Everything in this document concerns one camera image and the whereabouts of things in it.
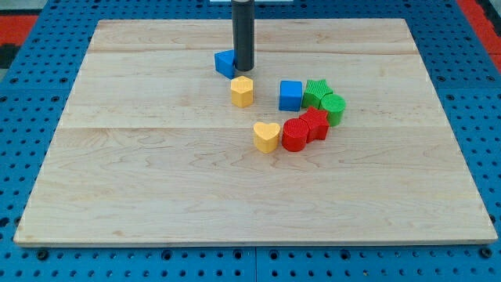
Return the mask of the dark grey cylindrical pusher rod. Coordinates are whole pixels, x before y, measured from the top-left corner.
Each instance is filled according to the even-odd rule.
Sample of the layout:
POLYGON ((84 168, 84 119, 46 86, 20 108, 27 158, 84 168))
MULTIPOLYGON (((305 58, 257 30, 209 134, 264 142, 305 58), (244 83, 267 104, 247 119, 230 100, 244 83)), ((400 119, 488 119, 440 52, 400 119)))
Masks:
POLYGON ((254 0, 232 0, 234 64, 238 71, 254 68, 254 0))

